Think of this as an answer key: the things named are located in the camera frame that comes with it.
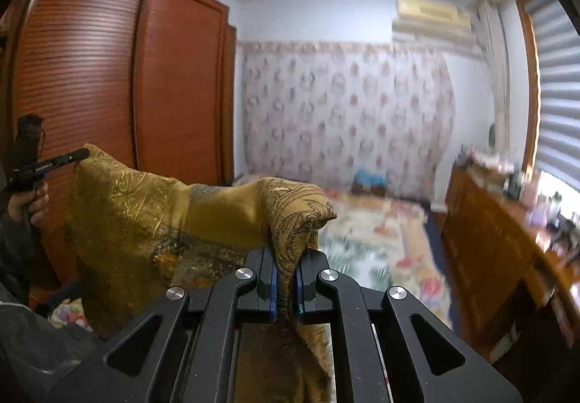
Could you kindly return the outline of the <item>person's left hand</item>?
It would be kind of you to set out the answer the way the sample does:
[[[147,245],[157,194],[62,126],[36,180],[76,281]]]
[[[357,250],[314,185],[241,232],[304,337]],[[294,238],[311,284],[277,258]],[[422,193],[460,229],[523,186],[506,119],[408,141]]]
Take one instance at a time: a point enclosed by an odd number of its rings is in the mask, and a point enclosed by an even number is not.
[[[21,224],[24,217],[27,217],[31,225],[39,227],[46,220],[48,204],[48,186],[45,181],[41,181],[34,191],[13,194],[7,212],[15,224]]]

